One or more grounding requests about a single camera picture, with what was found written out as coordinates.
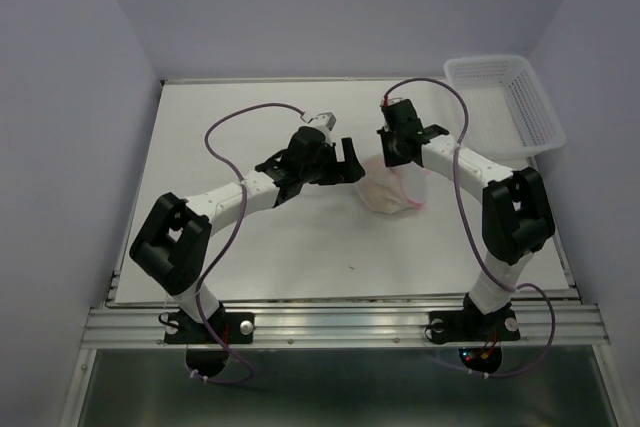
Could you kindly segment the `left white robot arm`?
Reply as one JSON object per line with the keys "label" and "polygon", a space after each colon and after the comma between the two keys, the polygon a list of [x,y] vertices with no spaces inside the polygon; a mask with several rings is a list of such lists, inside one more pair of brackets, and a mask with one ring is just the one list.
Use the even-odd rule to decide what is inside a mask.
{"label": "left white robot arm", "polygon": [[199,340],[213,340],[222,331],[223,305],[201,280],[211,237],[232,226],[229,240],[234,241],[246,216],[284,204],[306,184],[360,180],[365,171],[352,139],[343,138],[341,147],[343,160],[323,131],[303,126],[286,148],[237,181],[187,198],[169,192],[155,201],[129,256],[174,300]]}

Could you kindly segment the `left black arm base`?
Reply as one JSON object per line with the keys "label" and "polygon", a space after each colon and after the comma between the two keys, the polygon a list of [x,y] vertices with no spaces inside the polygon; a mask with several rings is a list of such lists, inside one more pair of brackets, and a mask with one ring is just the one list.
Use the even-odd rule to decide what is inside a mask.
{"label": "left black arm base", "polygon": [[[229,312],[221,306],[205,323],[196,322],[182,310],[163,312],[157,320],[164,327],[165,344],[186,347],[185,367],[191,378],[208,384],[234,385],[255,376],[251,362],[233,349],[253,343],[253,312]],[[243,377],[228,379],[222,374],[232,360],[246,369]]]}

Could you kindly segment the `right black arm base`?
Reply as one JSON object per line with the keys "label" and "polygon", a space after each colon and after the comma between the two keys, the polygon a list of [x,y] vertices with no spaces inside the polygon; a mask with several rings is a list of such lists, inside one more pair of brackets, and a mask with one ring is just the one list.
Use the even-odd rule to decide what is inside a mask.
{"label": "right black arm base", "polygon": [[472,373],[496,374],[503,353],[500,344],[521,339],[512,304],[483,314],[466,295],[461,310],[431,311],[424,328],[425,337],[435,345],[460,343],[462,365]]}

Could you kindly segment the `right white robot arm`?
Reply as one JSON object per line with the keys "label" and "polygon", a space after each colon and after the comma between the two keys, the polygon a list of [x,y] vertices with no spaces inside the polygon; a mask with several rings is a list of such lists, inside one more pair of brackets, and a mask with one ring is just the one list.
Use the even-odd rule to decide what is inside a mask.
{"label": "right white robot arm", "polygon": [[412,102],[382,109],[383,158],[388,167],[416,164],[468,193],[481,206],[484,246],[472,250],[481,272],[457,311],[432,312],[427,328],[435,344],[520,337],[511,296],[527,263],[555,234],[544,182],[531,167],[515,170],[464,147],[446,129],[425,126]]}

